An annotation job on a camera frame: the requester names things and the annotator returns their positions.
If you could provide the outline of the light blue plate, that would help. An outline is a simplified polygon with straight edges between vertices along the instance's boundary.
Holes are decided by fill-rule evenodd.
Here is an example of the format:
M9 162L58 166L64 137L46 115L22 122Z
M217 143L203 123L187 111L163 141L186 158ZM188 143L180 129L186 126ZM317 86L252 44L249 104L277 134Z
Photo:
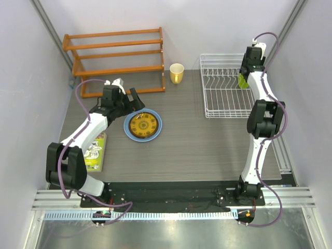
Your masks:
M140 112L151 112L151 113L153 113L153 114L155 114L155 115L157 116L157 118L158 118L158 120L159 120L159 122L160 122L160 127L159 127L157 133L156 133L155 135L153 135L152 137L149 137L149 138L147 138L147 139L138 139L138 138L134 137L134 136L129 132L128 124L129 124L129 120L130 120L130 118L132 118L135 114L138 114L138 113L140 113ZM142 110L139 110L139 111L137 111L137 112L134 112L134 113L132 113L132 114L129 114L129 115L125 118L125 120L124 120L124 123L123 123L123 129L124 129L125 134L126 134L131 140L136 141L136 142L149 142L149 141L155 139L155 138L160 134L160 132L161 132L161 130L162 130L162 120L161 120L161 117L158 115L157 112L155 112L154 110L148 109L148 108L144 108L144 109L142 109Z

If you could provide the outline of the dark yellow patterned plate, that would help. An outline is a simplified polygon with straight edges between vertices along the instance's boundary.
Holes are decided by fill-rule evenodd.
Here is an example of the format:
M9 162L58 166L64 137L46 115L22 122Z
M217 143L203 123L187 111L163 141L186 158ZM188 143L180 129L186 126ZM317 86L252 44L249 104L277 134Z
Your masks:
M151 112L140 112L129 120L129 132L138 139L147 139L155 135L160 127L157 116Z

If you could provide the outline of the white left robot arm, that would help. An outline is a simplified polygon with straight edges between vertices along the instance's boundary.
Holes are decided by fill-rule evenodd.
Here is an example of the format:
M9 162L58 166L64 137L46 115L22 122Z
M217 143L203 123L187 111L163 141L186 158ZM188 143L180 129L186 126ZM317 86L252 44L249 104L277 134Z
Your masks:
M88 175L84 154L94 139L117 118L145 107L135 88L130 89L133 100L117 85L105 86L100 104L94 106L87 119L68 138L51 143L47 148L46 181L63 189L78 190L92 195L100 207L110 202L105 183Z

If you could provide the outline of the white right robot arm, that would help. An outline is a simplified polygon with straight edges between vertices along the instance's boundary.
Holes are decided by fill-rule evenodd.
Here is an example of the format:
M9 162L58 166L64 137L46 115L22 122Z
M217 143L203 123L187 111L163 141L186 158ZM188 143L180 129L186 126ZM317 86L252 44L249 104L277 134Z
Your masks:
M239 72L239 87L249 87L255 100L246 125L250 135L247 160L234 191L234 198L241 205L250 205L260 199L266 152L272 138L278 134L284 116L285 104L278 102L265 74L265 49L264 43L248 46Z

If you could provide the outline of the lime green plate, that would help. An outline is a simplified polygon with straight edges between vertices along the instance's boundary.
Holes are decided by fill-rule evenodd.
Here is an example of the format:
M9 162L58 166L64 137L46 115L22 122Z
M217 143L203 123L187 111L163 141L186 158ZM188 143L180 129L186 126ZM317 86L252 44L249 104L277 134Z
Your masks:
M238 75L238 86L240 89L247 89L249 87L247 81L241 73Z

